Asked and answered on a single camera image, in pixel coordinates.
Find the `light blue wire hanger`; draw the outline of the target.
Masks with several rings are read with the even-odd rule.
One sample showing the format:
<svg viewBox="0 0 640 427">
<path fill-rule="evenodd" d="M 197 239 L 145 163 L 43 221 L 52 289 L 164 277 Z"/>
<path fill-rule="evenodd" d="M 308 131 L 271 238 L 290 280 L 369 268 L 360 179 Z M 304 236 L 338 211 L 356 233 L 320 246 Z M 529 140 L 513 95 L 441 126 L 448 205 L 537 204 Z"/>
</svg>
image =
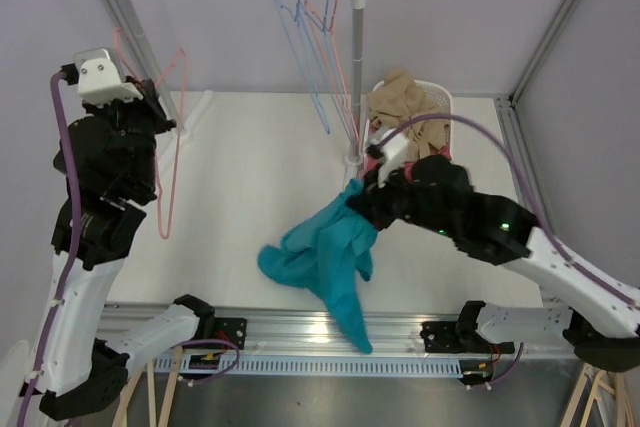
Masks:
<svg viewBox="0 0 640 427">
<path fill-rule="evenodd" d="M 339 59 L 335 26 L 339 0 L 325 0 L 319 14 L 309 0 L 296 0 L 294 23 L 300 36 L 304 66 L 302 73 L 310 81 L 310 97 L 325 132 L 331 132 L 326 109 L 319 97 L 316 71 L 330 90 L 331 102 L 348 140 L 360 139 L 352 101 L 348 98 L 346 77 Z"/>
<path fill-rule="evenodd" d="M 317 53 L 311 45 L 309 31 L 304 24 L 305 12 L 302 0 L 296 0 L 293 8 L 290 8 L 282 0 L 273 1 L 297 70 L 306 84 L 310 100 L 324 132 L 330 134 L 330 122 L 319 97 L 318 84 L 312 65 Z"/>
</svg>

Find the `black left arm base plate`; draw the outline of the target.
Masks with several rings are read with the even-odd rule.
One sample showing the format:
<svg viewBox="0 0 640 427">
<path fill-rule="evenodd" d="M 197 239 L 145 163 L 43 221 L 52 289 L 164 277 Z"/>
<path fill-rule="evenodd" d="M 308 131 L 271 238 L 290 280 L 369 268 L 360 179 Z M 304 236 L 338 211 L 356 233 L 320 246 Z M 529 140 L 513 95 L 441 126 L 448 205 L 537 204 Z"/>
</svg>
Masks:
<svg viewBox="0 0 640 427">
<path fill-rule="evenodd" d="M 234 344 L 239 350 L 243 350 L 247 338 L 248 320 L 241 317 L 221 317 L 214 323 L 213 331 L 203 348 L 228 351 L 229 344 Z"/>
</svg>

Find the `teal t-shirt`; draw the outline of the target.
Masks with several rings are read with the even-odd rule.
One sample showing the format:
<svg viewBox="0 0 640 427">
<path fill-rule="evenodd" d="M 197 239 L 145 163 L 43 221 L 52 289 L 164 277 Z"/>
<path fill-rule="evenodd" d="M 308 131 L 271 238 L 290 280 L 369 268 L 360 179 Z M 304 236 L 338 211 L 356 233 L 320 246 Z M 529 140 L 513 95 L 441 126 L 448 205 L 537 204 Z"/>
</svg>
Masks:
<svg viewBox="0 0 640 427">
<path fill-rule="evenodd" d="M 340 333 L 359 352 L 370 354 L 356 278 L 371 279 L 377 230 L 347 206 L 362 191 L 361 180 L 350 180 L 326 207 L 284 234 L 278 246 L 263 246 L 257 264 L 272 281 L 314 294 Z"/>
</svg>

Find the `pink wire hanger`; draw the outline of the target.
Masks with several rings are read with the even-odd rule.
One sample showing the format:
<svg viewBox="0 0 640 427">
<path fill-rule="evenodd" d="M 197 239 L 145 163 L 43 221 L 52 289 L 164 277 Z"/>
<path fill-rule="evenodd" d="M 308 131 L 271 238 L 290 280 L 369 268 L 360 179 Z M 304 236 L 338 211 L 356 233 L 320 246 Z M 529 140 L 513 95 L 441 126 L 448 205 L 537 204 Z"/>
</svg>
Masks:
<svg viewBox="0 0 640 427">
<path fill-rule="evenodd" d="M 339 0 L 325 0 L 324 11 L 319 14 L 309 0 L 302 0 L 304 24 L 309 31 L 311 45 L 317 53 L 320 76 L 329 90 L 345 135 L 350 141 L 356 141 L 360 139 L 360 134 L 335 39 L 338 2 Z"/>
</svg>

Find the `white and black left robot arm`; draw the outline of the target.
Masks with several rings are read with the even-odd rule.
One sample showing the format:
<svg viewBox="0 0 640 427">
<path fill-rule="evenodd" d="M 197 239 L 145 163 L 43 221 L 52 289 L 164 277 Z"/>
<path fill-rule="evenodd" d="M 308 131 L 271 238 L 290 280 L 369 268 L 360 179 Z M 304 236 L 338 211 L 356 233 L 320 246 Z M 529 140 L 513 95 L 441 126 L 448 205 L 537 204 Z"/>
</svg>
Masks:
<svg viewBox="0 0 640 427">
<path fill-rule="evenodd" d="M 40 412 L 55 421 L 103 410 L 149 360 L 185 342 L 206 347 L 216 327 L 214 308 L 185 294 L 120 340 L 98 337 L 106 297 L 146 217 L 142 208 L 157 198 L 156 137 L 176 123 L 153 81 L 132 77 L 131 100 L 85 101 L 85 116 L 68 123 L 61 78 L 51 80 L 60 131 L 53 165 L 66 177 L 68 198 L 52 236 L 51 304 L 22 390 L 25 400 L 40 395 Z"/>
</svg>

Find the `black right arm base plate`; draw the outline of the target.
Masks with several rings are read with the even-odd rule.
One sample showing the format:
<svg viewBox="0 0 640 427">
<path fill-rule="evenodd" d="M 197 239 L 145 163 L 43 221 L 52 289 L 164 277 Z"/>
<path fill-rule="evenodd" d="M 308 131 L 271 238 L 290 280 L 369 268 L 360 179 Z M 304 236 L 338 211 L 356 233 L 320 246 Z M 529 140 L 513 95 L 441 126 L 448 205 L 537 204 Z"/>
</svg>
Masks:
<svg viewBox="0 0 640 427">
<path fill-rule="evenodd" d="M 475 330 L 476 324 L 462 321 L 426 321 L 421 324 L 420 337 L 426 353 L 490 354 L 495 348 L 502 354 L 513 354 L 513 342 L 491 344 Z"/>
</svg>

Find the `coral red t-shirt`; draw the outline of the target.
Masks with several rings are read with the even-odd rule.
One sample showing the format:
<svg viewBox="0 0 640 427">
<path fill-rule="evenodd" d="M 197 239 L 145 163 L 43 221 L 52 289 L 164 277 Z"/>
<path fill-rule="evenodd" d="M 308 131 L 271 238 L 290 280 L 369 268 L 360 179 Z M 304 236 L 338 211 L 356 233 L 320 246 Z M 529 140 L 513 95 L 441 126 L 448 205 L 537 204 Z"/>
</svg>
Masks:
<svg viewBox="0 0 640 427">
<path fill-rule="evenodd" d="M 413 175 L 412 175 L 412 170 L 413 170 L 413 166 L 416 162 L 418 162 L 420 159 L 425 158 L 425 157 L 429 157 L 429 156 L 442 156 L 444 158 L 446 158 L 448 161 L 451 160 L 451 153 L 450 153 L 450 148 L 448 144 L 445 144 L 444 146 L 442 146 L 441 148 L 436 148 L 435 146 L 428 144 L 428 152 L 427 153 L 419 153 L 419 154 L 411 154 L 407 157 L 406 161 L 404 162 L 404 175 L 405 178 L 407 180 L 412 180 L 413 179 Z M 378 161 L 376 159 L 374 159 L 371 156 L 367 156 L 366 160 L 365 160 L 365 167 L 364 167 L 364 173 L 368 173 L 372 170 L 375 169 L 375 167 L 377 166 Z"/>
</svg>

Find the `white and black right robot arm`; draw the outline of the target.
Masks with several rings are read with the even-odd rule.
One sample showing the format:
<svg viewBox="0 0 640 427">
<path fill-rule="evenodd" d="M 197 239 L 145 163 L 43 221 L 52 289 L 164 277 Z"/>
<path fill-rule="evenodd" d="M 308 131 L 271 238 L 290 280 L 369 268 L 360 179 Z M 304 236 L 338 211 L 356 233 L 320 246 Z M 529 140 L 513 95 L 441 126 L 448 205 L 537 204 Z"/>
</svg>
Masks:
<svg viewBox="0 0 640 427">
<path fill-rule="evenodd" d="M 466 302 L 454 322 L 425 322 L 421 336 L 428 353 L 512 353 L 517 344 L 571 348 L 602 370 L 625 373 L 639 365 L 639 313 L 636 288 L 620 300 L 595 281 L 597 269 L 579 268 L 580 258 L 563 259 L 536 216 L 515 201 L 480 193 L 467 170 L 435 155 L 411 168 L 397 168 L 378 183 L 375 167 L 349 208 L 376 229 L 394 221 L 449 238 L 468 257 L 518 273 L 554 292 L 556 307 L 504 307 Z"/>
</svg>

